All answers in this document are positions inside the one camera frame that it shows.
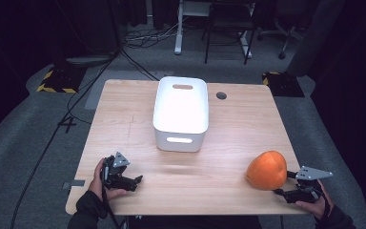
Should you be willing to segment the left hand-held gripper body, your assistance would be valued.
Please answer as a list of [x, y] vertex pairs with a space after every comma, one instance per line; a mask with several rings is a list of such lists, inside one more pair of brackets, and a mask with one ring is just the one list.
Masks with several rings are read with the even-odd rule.
[[130, 162], [120, 153], [105, 157], [101, 172], [103, 185], [108, 189], [121, 189], [122, 184], [130, 183], [130, 179], [123, 176]]

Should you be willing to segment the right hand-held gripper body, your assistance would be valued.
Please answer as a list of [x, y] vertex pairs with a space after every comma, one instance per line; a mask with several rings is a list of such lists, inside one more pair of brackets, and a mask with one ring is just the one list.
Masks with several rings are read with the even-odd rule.
[[295, 179], [297, 180], [296, 189], [298, 191], [295, 200], [310, 203], [316, 202], [323, 195], [318, 181], [322, 178], [332, 177], [333, 175], [332, 172], [302, 166], [295, 175]]

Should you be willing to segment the orange pumpkin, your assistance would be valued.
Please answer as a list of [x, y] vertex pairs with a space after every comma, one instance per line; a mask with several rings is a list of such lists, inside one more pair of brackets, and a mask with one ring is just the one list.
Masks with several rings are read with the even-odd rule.
[[246, 171], [247, 181], [259, 190], [275, 190], [287, 179], [287, 162], [277, 151], [267, 151], [257, 156]]

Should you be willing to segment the white plastic basket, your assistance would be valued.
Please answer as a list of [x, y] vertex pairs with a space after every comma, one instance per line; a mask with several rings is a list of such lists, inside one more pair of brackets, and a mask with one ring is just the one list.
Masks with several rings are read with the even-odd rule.
[[190, 77], [163, 77], [156, 92], [152, 124], [160, 150], [198, 152], [209, 127], [206, 82]]

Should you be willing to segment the person's right hand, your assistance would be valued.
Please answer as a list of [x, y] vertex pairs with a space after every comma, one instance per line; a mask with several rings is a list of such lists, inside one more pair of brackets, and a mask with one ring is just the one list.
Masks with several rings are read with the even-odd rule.
[[334, 203], [327, 193], [323, 183], [320, 181], [319, 184], [323, 195], [315, 203], [297, 201], [295, 205], [300, 209], [311, 213], [316, 219], [321, 220], [324, 217], [330, 216], [334, 208]]

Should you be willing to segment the person's left hand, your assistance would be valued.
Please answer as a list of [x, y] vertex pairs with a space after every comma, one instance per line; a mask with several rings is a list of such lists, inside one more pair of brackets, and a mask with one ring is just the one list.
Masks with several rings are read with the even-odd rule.
[[[90, 183], [89, 190], [95, 193], [100, 200], [103, 200], [102, 196], [102, 181], [101, 181], [101, 171], [103, 167], [104, 159], [101, 159], [94, 170], [93, 179]], [[106, 197], [107, 200], [115, 199], [120, 196], [124, 196], [127, 194], [127, 191], [124, 189], [106, 189]]]

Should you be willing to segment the grey tape strip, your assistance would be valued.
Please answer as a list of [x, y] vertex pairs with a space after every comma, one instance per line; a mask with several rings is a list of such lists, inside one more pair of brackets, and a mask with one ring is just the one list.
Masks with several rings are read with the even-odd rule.
[[72, 181], [66, 181], [66, 182], [64, 182], [63, 185], [62, 185], [62, 189], [63, 190], [70, 190], [74, 186], [76, 186], [76, 187], [83, 187], [84, 185], [85, 185], [85, 181], [84, 180], [74, 179]]

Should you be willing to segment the black tape cross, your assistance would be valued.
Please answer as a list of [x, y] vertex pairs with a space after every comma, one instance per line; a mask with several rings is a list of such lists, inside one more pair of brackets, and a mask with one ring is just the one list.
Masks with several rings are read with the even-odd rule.
[[74, 117], [73, 116], [67, 116], [65, 118], [63, 118], [58, 124], [58, 127], [65, 127], [65, 133], [67, 134], [71, 127], [75, 126], [76, 123], [74, 122]]

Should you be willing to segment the dark stand foot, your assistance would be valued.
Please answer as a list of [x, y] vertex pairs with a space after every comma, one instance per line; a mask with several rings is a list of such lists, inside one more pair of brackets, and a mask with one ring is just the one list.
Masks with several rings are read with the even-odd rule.
[[114, 59], [113, 55], [87, 55], [67, 58], [66, 61], [78, 67], [100, 66]]

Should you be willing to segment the office chair wheeled base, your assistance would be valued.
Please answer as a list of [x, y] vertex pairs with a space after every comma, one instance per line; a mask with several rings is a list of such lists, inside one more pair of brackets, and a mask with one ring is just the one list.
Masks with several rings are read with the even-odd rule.
[[277, 18], [274, 19], [274, 30], [261, 31], [257, 36], [257, 40], [262, 41], [263, 38], [268, 35], [278, 35], [280, 38], [283, 39], [283, 44], [278, 54], [279, 59], [286, 58], [287, 47], [293, 38], [298, 41], [301, 41], [303, 39], [303, 36], [297, 32], [297, 25], [291, 25], [289, 28], [285, 29], [280, 25], [280, 22]]

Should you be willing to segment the black metal chair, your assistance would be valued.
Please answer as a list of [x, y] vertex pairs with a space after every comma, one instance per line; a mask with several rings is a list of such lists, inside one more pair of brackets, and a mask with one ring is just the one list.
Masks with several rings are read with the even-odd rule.
[[212, 33], [230, 32], [236, 35], [237, 42], [244, 52], [244, 64], [251, 56], [251, 46], [257, 30], [256, 23], [251, 13], [252, 6], [258, 0], [212, 0], [209, 14], [202, 37], [206, 39], [206, 52], [204, 63], [208, 63], [210, 46], [228, 46], [228, 43], [213, 43]]

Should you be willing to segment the hazard-striped black base plate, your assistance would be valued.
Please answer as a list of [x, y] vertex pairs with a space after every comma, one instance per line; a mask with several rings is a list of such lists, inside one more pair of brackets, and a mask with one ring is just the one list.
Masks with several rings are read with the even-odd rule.
[[85, 76], [86, 68], [73, 66], [65, 69], [51, 67], [37, 88], [38, 92], [76, 94]]
[[287, 73], [265, 72], [262, 74], [262, 82], [270, 88], [273, 96], [304, 96], [297, 79]]

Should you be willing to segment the white desk frame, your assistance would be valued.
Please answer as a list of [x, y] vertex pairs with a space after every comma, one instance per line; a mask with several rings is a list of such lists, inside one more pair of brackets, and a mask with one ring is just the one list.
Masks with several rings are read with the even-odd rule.
[[[178, 10], [177, 10], [177, 34], [175, 38], [174, 54], [180, 55], [182, 53], [182, 43], [183, 43], [183, 19], [188, 19], [189, 16], [199, 16], [206, 17], [209, 14], [209, 5], [211, 2], [201, 2], [197, 0], [179, 0]], [[247, 33], [244, 32], [241, 37], [239, 37], [240, 45], [246, 59], [252, 58], [251, 50], [247, 53], [249, 49]]]

